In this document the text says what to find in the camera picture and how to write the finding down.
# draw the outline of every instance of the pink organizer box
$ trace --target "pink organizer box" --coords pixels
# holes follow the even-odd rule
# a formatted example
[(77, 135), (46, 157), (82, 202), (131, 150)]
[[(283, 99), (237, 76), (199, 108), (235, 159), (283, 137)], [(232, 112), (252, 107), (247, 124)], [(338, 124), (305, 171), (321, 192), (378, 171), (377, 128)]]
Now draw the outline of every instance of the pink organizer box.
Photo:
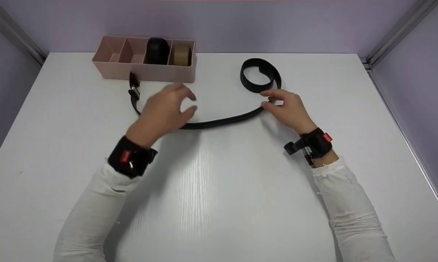
[[(92, 62), (105, 79), (128, 80), (130, 72), (141, 81), (194, 82), (196, 72), (196, 43), (192, 40), (166, 39), (170, 46), (167, 65), (147, 64), (146, 46), (149, 38), (110, 36), (102, 37)], [(191, 64), (177, 66), (173, 63), (176, 46), (188, 46), (191, 49)]]

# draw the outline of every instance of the hand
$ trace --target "hand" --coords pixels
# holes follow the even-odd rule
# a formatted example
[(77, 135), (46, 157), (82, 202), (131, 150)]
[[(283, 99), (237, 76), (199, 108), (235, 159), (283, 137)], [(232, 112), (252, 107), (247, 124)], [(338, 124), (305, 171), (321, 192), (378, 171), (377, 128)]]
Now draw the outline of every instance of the hand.
[(164, 87), (146, 101), (141, 116), (125, 136), (135, 144), (151, 147), (161, 136), (176, 131), (193, 117), (197, 106), (180, 111), (185, 98), (196, 101), (193, 92), (182, 83)]
[(267, 101), (262, 102), (261, 106), (274, 115), (280, 123), (294, 129), (299, 135), (309, 133), (317, 128), (309, 117), (299, 95), (282, 89), (267, 90), (260, 94), (268, 96), (270, 101), (284, 101), (281, 106)]

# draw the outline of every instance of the white sleeve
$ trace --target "white sleeve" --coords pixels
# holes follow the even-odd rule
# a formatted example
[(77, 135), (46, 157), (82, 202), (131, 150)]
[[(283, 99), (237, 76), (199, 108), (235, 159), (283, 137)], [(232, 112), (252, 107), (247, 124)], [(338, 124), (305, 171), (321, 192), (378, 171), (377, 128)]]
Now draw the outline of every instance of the white sleeve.
[(395, 261), (376, 211), (345, 161), (312, 171), (344, 262)]
[(139, 177), (129, 179), (104, 164), (78, 199), (60, 231), (54, 262), (104, 262), (102, 246), (128, 192)]

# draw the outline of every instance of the rolled belt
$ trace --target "rolled belt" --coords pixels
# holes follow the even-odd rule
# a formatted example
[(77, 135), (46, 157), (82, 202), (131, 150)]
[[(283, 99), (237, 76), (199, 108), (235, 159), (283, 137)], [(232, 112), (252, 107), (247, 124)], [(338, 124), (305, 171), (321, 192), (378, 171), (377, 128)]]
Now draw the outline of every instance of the rolled belt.
[(191, 65), (191, 48), (189, 46), (176, 46), (172, 49), (174, 65), (190, 66)]
[(169, 51), (169, 44), (164, 38), (149, 38), (146, 46), (146, 63), (166, 65), (169, 61)]
[[(259, 72), (266, 75), (269, 78), (269, 83), (261, 85), (261, 84), (252, 83), (250, 80), (248, 80), (247, 77), (244, 75), (244, 70), (250, 67), (258, 67)], [(261, 58), (251, 58), (243, 62), (242, 68), (240, 70), (240, 81), (242, 82), (242, 85), (246, 89), (248, 89), (253, 93), (260, 93), (262, 91), (271, 89), (274, 82), (276, 83), (277, 89), (280, 89), (282, 87), (282, 78), (280, 77), (280, 73), (271, 63)], [(134, 73), (131, 72), (129, 94), (131, 96), (131, 103), (134, 110), (136, 111), (136, 113), (140, 115), (141, 113), (136, 106), (136, 102), (139, 100), (139, 91), (137, 89), (138, 87), (139, 87), (138, 78)], [(229, 118), (221, 118), (221, 119), (206, 121), (206, 122), (187, 123), (185, 124), (185, 126), (182, 126), (180, 129), (199, 130), (199, 129), (213, 128), (217, 126), (225, 126), (228, 124), (235, 124), (253, 118), (257, 116), (259, 113), (261, 113), (263, 110), (264, 108), (260, 106), (253, 111), (249, 111), (248, 113), (244, 113), (238, 116), (231, 116)]]

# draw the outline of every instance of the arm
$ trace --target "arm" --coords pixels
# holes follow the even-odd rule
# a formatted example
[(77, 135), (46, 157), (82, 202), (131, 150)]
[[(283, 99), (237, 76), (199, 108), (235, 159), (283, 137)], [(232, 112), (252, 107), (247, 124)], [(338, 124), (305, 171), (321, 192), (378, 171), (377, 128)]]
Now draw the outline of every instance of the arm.
[[(150, 97), (142, 116), (130, 126), (123, 141), (131, 149), (150, 148), (161, 136), (182, 127), (197, 109), (192, 106), (180, 111), (186, 97), (196, 100), (189, 88), (178, 83)], [(117, 169), (115, 164), (105, 163), (78, 199), (57, 238), (54, 262), (104, 262), (104, 240), (119, 216), (125, 197), (139, 182), (139, 176), (131, 179), (132, 174), (114, 168)]]
[[(261, 95), (284, 101), (282, 106), (269, 102), (261, 106), (298, 134), (317, 128), (298, 95), (284, 90), (264, 91)], [(313, 162), (314, 182), (324, 199), (343, 260), (395, 261), (376, 211), (345, 161), (331, 150)]]

